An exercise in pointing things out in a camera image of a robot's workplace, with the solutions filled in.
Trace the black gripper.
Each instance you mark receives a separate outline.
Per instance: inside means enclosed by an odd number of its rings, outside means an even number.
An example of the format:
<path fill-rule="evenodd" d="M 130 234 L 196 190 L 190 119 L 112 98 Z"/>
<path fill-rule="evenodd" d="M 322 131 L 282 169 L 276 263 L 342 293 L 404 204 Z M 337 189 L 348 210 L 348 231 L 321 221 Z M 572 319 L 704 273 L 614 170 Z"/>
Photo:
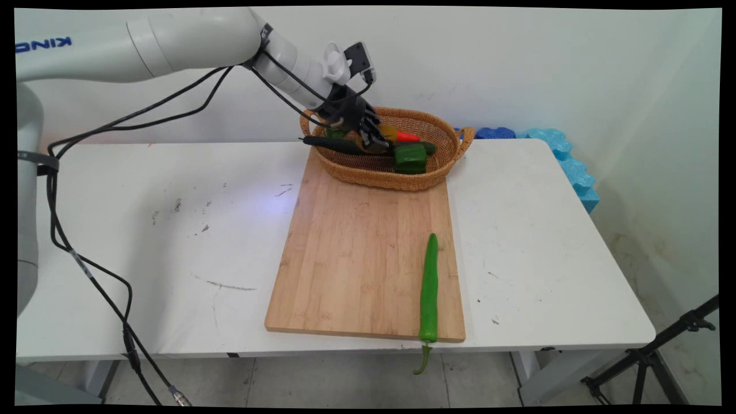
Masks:
<path fill-rule="evenodd" d="M 368 89 L 370 86 L 356 92 L 348 86 L 333 86 L 328 100 L 315 111 L 331 128 L 352 133 L 360 151 L 378 155 L 381 149 L 390 149 L 398 141 L 398 130 L 382 123 L 375 109 L 363 98 Z"/>

